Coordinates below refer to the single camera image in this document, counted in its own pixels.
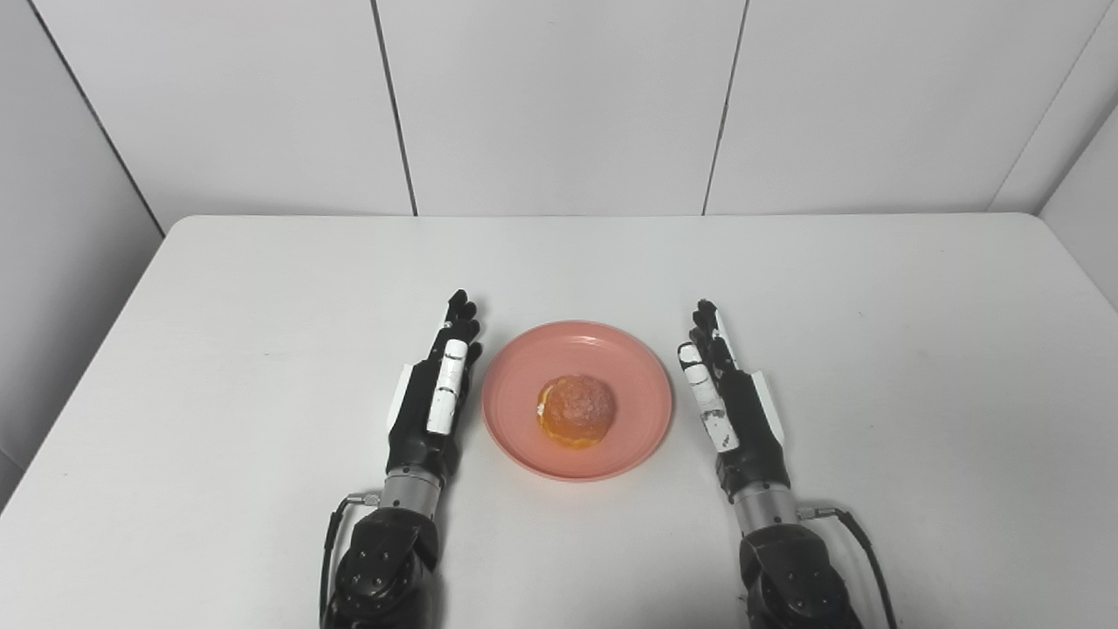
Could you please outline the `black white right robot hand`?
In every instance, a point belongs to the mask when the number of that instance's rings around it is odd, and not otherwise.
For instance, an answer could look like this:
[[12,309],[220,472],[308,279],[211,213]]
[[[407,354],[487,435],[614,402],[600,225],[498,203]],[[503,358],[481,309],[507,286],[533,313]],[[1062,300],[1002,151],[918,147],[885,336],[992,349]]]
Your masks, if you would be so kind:
[[773,430],[767,385],[735,360],[721,314],[698,301],[694,326],[676,350],[701,423],[716,449],[716,478],[729,501],[743,489],[790,488],[785,452]]

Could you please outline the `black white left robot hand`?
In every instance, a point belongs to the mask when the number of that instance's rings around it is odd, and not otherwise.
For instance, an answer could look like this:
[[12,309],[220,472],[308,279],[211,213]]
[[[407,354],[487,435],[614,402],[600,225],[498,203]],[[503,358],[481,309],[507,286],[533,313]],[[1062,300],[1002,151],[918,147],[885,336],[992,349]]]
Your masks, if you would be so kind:
[[482,355],[479,306],[467,290],[447,302],[430,353],[404,368],[391,406],[387,473],[426,473],[442,488],[459,466],[459,417]]

